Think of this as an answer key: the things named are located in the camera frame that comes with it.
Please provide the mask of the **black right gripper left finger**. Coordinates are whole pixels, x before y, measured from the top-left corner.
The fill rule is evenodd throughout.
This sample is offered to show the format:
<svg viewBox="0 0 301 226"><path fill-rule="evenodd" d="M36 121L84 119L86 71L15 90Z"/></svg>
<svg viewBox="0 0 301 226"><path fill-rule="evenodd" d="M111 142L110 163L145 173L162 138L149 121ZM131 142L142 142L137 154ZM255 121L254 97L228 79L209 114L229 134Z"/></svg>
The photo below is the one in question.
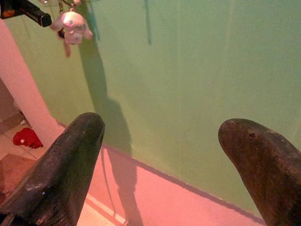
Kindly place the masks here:
<svg viewBox="0 0 301 226"><path fill-rule="evenodd" d="M1 225L77 225L104 131L100 115L79 115L1 204Z"/></svg>

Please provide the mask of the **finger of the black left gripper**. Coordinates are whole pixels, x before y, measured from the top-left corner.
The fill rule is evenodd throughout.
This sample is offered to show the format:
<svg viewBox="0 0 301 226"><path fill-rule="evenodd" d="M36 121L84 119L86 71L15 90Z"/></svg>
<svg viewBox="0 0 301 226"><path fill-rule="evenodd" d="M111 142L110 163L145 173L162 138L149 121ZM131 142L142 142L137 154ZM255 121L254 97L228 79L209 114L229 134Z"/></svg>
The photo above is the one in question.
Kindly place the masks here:
<svg viewBox="0 0 301 226"><path fill-rule="evenodd" d="M48 27L52 24L50 14L43 12L38 6L28 0L20 1L20 11L42 27Z"/></svg>

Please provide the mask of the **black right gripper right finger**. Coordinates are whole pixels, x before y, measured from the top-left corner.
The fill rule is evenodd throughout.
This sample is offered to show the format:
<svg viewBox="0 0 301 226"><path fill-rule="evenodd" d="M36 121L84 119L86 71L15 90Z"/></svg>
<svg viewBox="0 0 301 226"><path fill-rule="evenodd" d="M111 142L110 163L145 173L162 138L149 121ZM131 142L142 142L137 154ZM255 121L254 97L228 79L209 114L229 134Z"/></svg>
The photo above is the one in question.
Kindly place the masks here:
<svg viewBox="0 0 301 226"><path fill-rule="evenodd" d="M229 119L219 143L268 226L301 224L301 153L281 134L251 120Z"/></svg>

